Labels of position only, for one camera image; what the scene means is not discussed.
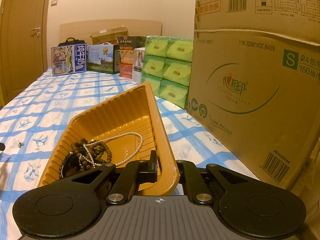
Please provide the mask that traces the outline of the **small pearl earring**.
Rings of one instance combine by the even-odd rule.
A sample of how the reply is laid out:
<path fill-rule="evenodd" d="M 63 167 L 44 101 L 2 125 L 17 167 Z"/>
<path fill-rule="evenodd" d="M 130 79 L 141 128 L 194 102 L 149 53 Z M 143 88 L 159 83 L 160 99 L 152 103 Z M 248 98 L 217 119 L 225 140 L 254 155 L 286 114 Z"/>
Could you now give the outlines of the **small pearl earring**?
<path fill-rule="evenodd" d="M 18 147 L 21 148 L 22 146 L 24 146 L 24 142 L 18 142 Z"/>

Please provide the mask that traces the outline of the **yellow plastic tray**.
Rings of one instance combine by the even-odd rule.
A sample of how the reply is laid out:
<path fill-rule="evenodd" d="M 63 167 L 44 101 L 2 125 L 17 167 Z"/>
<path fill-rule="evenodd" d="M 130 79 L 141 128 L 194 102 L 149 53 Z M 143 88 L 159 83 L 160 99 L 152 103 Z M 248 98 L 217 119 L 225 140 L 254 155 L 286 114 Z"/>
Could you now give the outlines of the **yellow plastic tray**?
<path fill-rule="evenodd" d="M 139 194 L 162 196 L 172 193 L 179 172 L 158 110 L 151 85 L 147 82 L 122 92 L 75 116 L 61 135 L 38 183 L 48 185 L 60 177 L 59 167 L 80 139 L 112 138 L 107 142 L 112 163 L 125 167 L 127 159 L 148 160 L 157 153 L 157 182 L 144 183 Z"/>

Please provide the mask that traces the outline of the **blue milk carton box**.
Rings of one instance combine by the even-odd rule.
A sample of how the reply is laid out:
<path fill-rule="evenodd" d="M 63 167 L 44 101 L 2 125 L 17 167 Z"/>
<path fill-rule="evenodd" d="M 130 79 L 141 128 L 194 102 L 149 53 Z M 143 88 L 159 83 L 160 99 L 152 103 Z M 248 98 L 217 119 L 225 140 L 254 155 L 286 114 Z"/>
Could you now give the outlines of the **blue milk carton box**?
<path fill-rule="evenodd" d="M 85 43 L 51 48 L 52 76 L 78 74 L 87 71 Z"/>

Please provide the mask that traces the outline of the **large cardboard box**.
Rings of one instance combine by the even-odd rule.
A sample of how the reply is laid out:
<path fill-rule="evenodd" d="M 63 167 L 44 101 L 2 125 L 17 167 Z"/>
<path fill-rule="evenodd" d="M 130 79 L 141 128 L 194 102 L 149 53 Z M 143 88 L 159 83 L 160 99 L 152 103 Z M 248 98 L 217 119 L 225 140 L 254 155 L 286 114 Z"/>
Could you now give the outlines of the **large cardboard box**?
<path fill-rule="evenodd" d="M 289 188 L 319 137 L 319 0 L 196 0 L 188 112 Z"/>

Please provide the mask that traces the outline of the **green tissue pack bundle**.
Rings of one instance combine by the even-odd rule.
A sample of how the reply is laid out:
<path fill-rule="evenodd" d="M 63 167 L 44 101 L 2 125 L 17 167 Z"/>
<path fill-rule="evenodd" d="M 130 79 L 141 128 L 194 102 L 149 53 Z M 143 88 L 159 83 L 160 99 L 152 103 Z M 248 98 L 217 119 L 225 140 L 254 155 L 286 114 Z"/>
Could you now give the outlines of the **green tissue pack bundle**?
<path fill-rule="evenodd" d="M 193 39 L 148 36 L 141 82 L 151 85 L 154 96 L 182 109 L 188 97 Z"/>

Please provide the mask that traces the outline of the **black bag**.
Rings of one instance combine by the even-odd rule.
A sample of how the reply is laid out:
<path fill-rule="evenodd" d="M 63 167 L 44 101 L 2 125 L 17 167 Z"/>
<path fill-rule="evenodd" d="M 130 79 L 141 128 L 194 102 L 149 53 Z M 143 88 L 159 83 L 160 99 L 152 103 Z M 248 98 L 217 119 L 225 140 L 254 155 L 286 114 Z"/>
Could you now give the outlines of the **black bag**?
<path fill-rule="evenodd" d="M 82 44 L 85 43 L 84 40 L 75 39 L 73 37 L 68 37 L 65 42 L 59 43 L 59 46 L 70 46 L 74 44 Z"/>

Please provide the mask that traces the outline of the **cow picture milk box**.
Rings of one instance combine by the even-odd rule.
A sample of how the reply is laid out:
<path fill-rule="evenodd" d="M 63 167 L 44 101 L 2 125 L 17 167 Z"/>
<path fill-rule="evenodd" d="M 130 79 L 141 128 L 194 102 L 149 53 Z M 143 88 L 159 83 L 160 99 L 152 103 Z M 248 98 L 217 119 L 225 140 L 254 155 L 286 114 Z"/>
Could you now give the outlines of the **cow picture milk box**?
<path fill-rule="evenodd" d="M 119 73 L 119 45 L 103 43 L 87 47 L 87 70 L 107 74 Z"/>

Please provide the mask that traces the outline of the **white product box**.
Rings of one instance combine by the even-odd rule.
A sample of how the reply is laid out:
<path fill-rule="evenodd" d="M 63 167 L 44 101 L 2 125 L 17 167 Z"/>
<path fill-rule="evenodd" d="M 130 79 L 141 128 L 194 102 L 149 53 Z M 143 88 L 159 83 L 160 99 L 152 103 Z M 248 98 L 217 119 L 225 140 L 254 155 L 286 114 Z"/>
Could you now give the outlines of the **white product box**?
<path fill-rule="evenodd" d="M 132 79 L 135 83 L 141 83 L 144 55 L 144 47 L 133 50 Z"/>

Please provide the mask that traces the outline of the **wooden door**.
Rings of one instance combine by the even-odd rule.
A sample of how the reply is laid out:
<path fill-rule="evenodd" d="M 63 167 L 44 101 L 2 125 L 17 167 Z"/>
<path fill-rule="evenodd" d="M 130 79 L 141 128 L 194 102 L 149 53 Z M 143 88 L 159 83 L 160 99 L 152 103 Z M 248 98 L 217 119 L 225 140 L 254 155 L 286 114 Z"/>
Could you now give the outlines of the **wooden door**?
<path fill-rule="evenodd" d="M 1 105 L 40 77 L 47 63 L 49 0 L 1 0 Z"/>

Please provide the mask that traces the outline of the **stacked dark snack boxes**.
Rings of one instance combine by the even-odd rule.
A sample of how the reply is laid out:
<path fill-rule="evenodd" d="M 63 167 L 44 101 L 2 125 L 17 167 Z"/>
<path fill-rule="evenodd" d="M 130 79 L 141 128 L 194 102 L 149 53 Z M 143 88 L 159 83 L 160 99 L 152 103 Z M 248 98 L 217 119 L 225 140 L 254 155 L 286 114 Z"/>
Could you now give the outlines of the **stacked dark snack boxes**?
<path fill-rule="evenodd" d="M 145 36 L 120 36 L 117 37 L 120 54 L 120 76 L 132 79 L 133 50 L 136 48 L 145 48 Z"/>

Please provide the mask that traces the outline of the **small brown cardboard box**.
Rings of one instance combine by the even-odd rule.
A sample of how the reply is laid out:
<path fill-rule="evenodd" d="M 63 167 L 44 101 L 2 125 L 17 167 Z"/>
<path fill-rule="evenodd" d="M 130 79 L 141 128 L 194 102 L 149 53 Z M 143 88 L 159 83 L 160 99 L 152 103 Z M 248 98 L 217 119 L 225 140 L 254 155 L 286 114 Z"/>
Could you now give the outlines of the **small brown cardboard box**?
<path fill-rule="evenodd" d="M 119 27 L 97 31 L 91 35 L 91 39 L 92 39 L 93 45 L 103 44 L 106 42 L 111 44 L 118 44 L 117 37 L 128 36 L 128 35 L 129 35 L 129 31 L 127 27 L 119 26 Z"/>

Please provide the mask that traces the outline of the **wall light switch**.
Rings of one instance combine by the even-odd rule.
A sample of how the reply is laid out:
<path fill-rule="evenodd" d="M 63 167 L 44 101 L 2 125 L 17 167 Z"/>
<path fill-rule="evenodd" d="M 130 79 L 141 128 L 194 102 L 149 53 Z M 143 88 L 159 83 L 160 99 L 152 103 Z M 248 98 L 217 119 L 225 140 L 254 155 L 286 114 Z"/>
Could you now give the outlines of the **wall light switch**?
<path fill-rule="evenodd" d="M 52 0 L 52 1 L 51 1 L 51 6 L 52 6 L 52 7 L 57 6 L 57 0 Z"/>

